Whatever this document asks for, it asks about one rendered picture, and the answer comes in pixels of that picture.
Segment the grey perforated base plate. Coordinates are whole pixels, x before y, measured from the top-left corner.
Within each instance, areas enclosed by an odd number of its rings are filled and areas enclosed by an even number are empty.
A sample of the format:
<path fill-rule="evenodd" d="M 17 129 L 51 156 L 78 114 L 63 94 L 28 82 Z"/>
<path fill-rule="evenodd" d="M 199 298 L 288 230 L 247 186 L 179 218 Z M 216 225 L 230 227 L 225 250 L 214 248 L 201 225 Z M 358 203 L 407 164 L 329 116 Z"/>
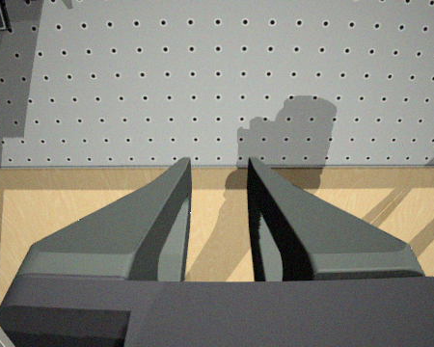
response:
<path fill-rule="evenodd" d="M 2 0 L 0 169 L 434 167 L 434 0 Z"/>

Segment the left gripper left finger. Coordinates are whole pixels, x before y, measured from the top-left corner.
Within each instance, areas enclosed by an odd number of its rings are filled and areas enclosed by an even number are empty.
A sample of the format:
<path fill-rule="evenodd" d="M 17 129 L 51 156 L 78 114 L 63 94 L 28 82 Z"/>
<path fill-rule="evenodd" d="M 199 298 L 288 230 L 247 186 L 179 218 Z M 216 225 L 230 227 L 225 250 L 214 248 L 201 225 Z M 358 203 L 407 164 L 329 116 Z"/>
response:
<path fill-rule="evenodd" d="M 191 200 L 191 159 L 183 157 L 151 183 L 32 244 L 14 278 L 44 273 L 185 281 Z"/>

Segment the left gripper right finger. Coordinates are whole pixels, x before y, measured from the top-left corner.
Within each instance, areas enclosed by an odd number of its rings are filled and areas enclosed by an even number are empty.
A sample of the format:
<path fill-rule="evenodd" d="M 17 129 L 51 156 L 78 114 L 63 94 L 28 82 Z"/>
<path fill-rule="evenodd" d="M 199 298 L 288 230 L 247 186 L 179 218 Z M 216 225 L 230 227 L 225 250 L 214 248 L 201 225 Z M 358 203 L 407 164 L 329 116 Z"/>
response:
<path fill-rule="evenodd" d="M 247 202 L 255 281 L 426 277 L 408 243 L 293 185 L 256 157 L 248 160 Z"/>

